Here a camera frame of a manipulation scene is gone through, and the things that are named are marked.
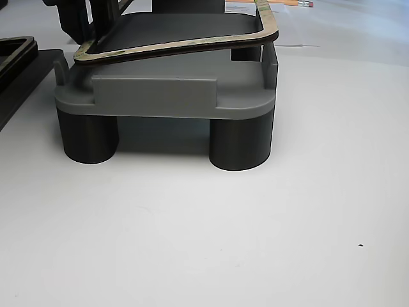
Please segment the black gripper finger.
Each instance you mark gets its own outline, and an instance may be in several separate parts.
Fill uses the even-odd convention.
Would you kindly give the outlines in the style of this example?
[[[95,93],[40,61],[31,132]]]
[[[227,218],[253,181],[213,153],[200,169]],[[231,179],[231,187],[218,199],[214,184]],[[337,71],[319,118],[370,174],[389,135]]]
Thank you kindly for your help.
[[[85,0],[59,1],[57,4],[61,29],[81,45],[93,37]]]
[[[112,1],[95,1],[95,34],[99,40],[112,26]]]

